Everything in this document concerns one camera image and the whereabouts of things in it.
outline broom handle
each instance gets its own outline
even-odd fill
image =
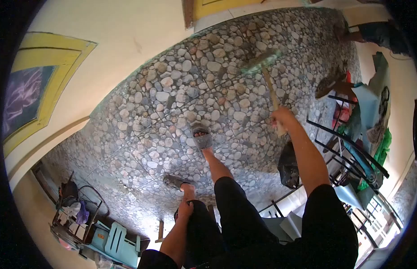
[[[270,97],[271,97],[271,101],[273,102],[273,108],[274,110],[277,110],[279,108],[279,103],[277,101],[277,95],[273,89],[273,85],[271,84],[270,74],[268,73],[265,67],[262,68],[262,73],[264,75],[265,83],[267,84],[268,89],[270,90]],[[285,133],[286,133],[285,128],[280,124],[279,121],[277,121],[277,136],[281,137]]]

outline hand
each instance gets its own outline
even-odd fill
[[[295,116],[292,114],[292,112],[284,106],[279,106],[279,108],[276,111],[271,113],[270,117],[272,119],[271,124],[273,126],[276,126],[277,121],[279,121],[285,129],[287,129],[287,125],[285,125],[285,123],[290,119],[295,119]]]
[[[187,204],[185,200],[182,200],[179,206],[179,212],[178,212],[178,219],[186,219],[188,220],[190,215],[193,213],[193,203],[190,202]]]

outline pebble-pattern floor tile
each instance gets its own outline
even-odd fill
[[[319,82],[338,66],[351,72],[352,82],[361,80],[355,46],[339,44],[332,32],[343,21],[333,9],[278,9],[202,30],[139,67],[45,159],[64,180],[74,170],[79,186],[96,188],[111,218],[157,239],[159,219],[170,229],[183,197],[163,184],[165,175],[192,182],[197,198],[215,205],[209,165],[191,134],[199,122],[211,131],[215,156],[262,209],[289,192],[276,167],[290,138],[277,137],[270,126],[266,78],[241,68],[267,49],[279,49],[283,55],[267,68],[279,103],[311,139],[326,142],[329,135],[306,123],[309,118],[331,126],[335,101],[315,100]]]

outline gray slipper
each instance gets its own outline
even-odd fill
[[[191,128],[192,131],[192,137],[193,141],[195,142],[196,147],[199,150],[209,148],[213,145],[213,140],[211,139],[210,131],[208,127],[202,125],[202,124],[195,124]],[[195,137],[195,134],[202,132],[205,133],[205,135],[200,137]]]
[[[179,178],[178,176],[172,176],[172,175],[166,175],[164,176],[163,182],[165,186],[180,191],[180,186],[183,183],[190,184],[189,182],[184,181],[182,178]]]

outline purple bag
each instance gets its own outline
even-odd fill
[[[77,213],[77,224],[84,224],[87,222],[87,219],[89,218],[89,211],[86,210],[86,202],[81,200],[80,204],[82,205],[80,207],[80,211]]]

